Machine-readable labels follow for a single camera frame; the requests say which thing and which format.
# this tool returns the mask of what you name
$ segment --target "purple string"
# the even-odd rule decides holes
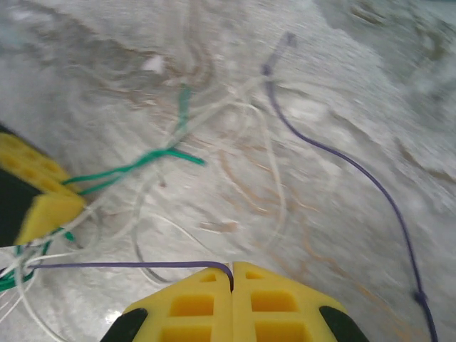
[[[231,269],[225,264],[216,261],[177,261],[177,262],[84,262],[73,264],[44,264],[31,265],[33,269],[64,269],[85,267],[124,267],[129,269],[193,269],[197,267],[212,267],[223,271],[229,279],[229,288],[233,291],[234,277]]]
[[[294,35],[292,33],[285,33],[284,37],[280,40],[279,45],[276,48],[275,52],[272,53],[272,55],[268,59],[268,61],[261,67],[261,74],[269,77],[269,80],[267,80],[266,84],[265,84],[266,93],[267,93],[267,96],[269,97],[269,102],[271,103],[271,106],[276,111],[276,114],[279,116],[280,120],[285,124],[285,126],[288,129],[290,129],[290,131],[293,134],[295,134],[296,137],[298,137],[299,139],[301,139],[301,140],[305,141],[306,143],[309,143],[315,147],[318,147],[322,150],[330,152],[333,155],[336,155],[337,157],[345,160],[346,162],[349,162],[350,164],[352,164],[352,166],[356,167],[367,178],[369,178],[369,180],[371,180],[372,183],[385,195],[386,199],[391,204],[391,207],[393,208],[396,217],[398,218],[400,227],[401,227],[404,237],[405,237],[405,243],[407,244],[407,250],[408,250],[409,257],[410,257],[410,263],[412,264],[413,274],[415,276],[416,285],[417,285],[417,290],[413,292],[413,299],[423,309],[423,312],[426,317],[427,327],[429,329],[431,341],[438,342],[437,330],[435,328],[434,319],[432,317],[432,313],[431,313],[429,305],[428,305],[428,298],[427,298],[425,290],[423,288],[423,282],[421,281],[420,270],[419,270],[418,264],[416,262],[415,251],[413,249],[412,241],[410,238],[410,233],[408,231],[408,228],[407,228],[407,225],[403,218],[403,215],[400,212],[399,207],[395,203],[394,199],[391,197],[391,195],[386,190],[386,188],[384,188],[384,186],[382,186],[382,184],[376,178],[374,178],[374,176],[372,176],[372,174],[369,173],[369,171],[367,171],[363,166],[359,165],[355,160],[344,155],[342,152],[334,150],[332,147],[326,146],[322,143],[319,143],[316,140],[313,140],[311,138],[304,136],[288,121],[288,119],[285,117],[284,113],[281,110],[279,102],[276,99],[274,83],[270,76],[272,76],[272,74],[273,74],[273,67],[275,66],[277,61],[281,58],[281,56],[285,52],[286,48],[288,46],[293,46],[294,44],[296,44],[296,35]]]

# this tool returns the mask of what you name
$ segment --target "black rubber part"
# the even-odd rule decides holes
[[[146,309],[135,309],[117,318],[100,342],[133,342],[147,318]]]
[[[14,134],[14,133],[11,132],[8,128],[6,128],[5,126],[3,126],[1,123],[0,123],[0,133]]]
[[[338,309],[322,306],[320,314],[332,331],[337,342],[369,342],[351,317]]]
[[[14,245],[33,198],[41,191],[0,168],[0,247]]]

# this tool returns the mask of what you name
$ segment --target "yellow plastic part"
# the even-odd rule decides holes
[[[43,193],[33,199],[15,244],[43,237],[83,210],[78,188],[61,184],[70,177],[65,170],[15,135],[0,133],[0,167]]]
[[[76,196],[74,185],[62,185],[70,175],[15,135],[0,133],[0,167],[42,192]]]
[[[84,204],[84,199],[77,196],[52,193],[36,196],[14,244],[26,244],[53,232],[75,219]]]
[[[232,342],[227,275],[205,269],[129,306],[148,315],[134,342]]]
[[[337,342],[319,308],[346,313],[331,297],[246,262],[234,263],[232,296],[234,342]]]
[[[314,289],[246,262],[205,269],[129,306],[148,316],[133,342],[337,342],[321,306],[344,307]]]

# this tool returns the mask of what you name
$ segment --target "green cord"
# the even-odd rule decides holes
[[[189,106],[190,106],[191,95],[192,95],[192,91],[191,91],[190,87],[188,85],[182,84],[182,89],[179,94],[179,122],[177,124],[176,131],[185,130],[185,126],[187,124],[188,116],[189,116]],[[197,165],[205,164],[205,161],[203,159],[193,157],[192,155],[179,151],[175,148],[170,148],[167,150],[153,150],[153,151],[146,153],[141,158],[139,158],[136,162],[134,162],[130,165],[117,167],[117,168],[111,169],[109,171],[99,172],[99,173],[95,173],[93,175],[73,177],[69,180],[62,182],[62,184],[67,185],[67,184],[75,183],[75,182],[98,180],[100,178],[112,176],[116,173],[123,173],[125,175],[126,173],[131,172],[134,169],[142,167],[142,166],[144,166],[150,162],[153,162],[164,156],[177,157],[177,158],[180,158],[183,160],[188,160],[189,162],[193,162],[194,164],[197,164]],[[116,183],[120,178],[122,178],[122,175],[118,175],[117,177],[114,177],[111,180],[107,180],[99,185],[96,185],[89,189],[83,190],[82,192],[79,192],[79,194],[87,195],[87,194],[90,194],[91,192],[96,192],[98,190],[103,189],[104,187],[107,187],[109,185]],[[63,228],[60,227],[56,231],[52,232],[52,234],[55,234],[56,232],[59,232],[62,229]],[[64,237],[70,242],[74,242],[76,240],[75,237],[73,236],[73,234],[71,234],[70,232],[66,232],[64,234]],[[43,249],[41,250],[41,255],[45,255],[48,252],[50,246],[51,246],[51,242],[45,243],[43,246]],[[21,254],[22,254],[22,246],[16,246],[16,255],[19,256]],[[35,272],[35,270],[30,272],[23,278],[24,283],[33,278],[34,272]],[[10,271],[8,274],[5,274],[5,276],[3,276],[0,279],[0,292],[12,289],[15,286],[16,286],[16,281],[14,280],[14,270]]]
[[[58,232],[61,229],[62,228],[57,229],[52,234],[55,234],[56,232]],[[43,249],[41,250],[41,255],[45,255],[48,252],[50,246],[51,246],[51,242],[46,242],[43,246]],[[16,246],[16,254],[21,255],[21,253],[22,253],[22,247]],[[23,278],[24,283],[29,281],[30,279],[32,279],[34,274],[35,274],[35,270],[33,270],[32,272],[27,274]],[[16,287],[16,281],[14,280],[14,271],[10,271],[8,274],[5,274],[5,276],[0,279],[0,292],[12,289],[14,287]]]
[[[175,148],[170,148],[169,150],[153,150],[151,152],[146,153],[145,155],[140,157],[136,162],[134,162],[130,165],[116,167],[112,170],[95,173],[93,175],[74,177],[74,178],[64,181],[62,184],[67,185],[67,184],[75,183],[75,182],[86,182],[88,180],[98,180],[100,178],[108,177],[108,176],[114,175],[116,173],[131,172],[134,169],[138,169],[139,167],[142,167],[142,166],[144,166],[150,162],[153,162],[158,158],[164,157],[166,155],[178,157],[183,160],[188,160],[188,161],[193,162],[194,164],[198,164],[198,165],[205,164],[205,161],[203,159],[198,158],[198,157],[193,157],[192,155],[181,152]],[[86,195],[90,192],[95,192],[97,190],[101,190],[104,187],[107,187],[108,185],[112,185],[113,183],[117,182],[119,179],[120,179],[120,176],[114,177],[112,180],[108,180],[100,185],[96,185],[95,187],[92,187],[88,190],[84,190],[84,191],[80,192],[79,194]]]

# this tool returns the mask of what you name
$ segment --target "knot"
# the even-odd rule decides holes
[[[261,74],[263,76],[270,76],[272,75],[272,68],[269,64],[263,64],[261,66]]]
[[[415,301],[419,304],[425,304],[428,299],[428,296],[426,296],[424,292],[415,291],[413,292],[413,299],[415,299]]]

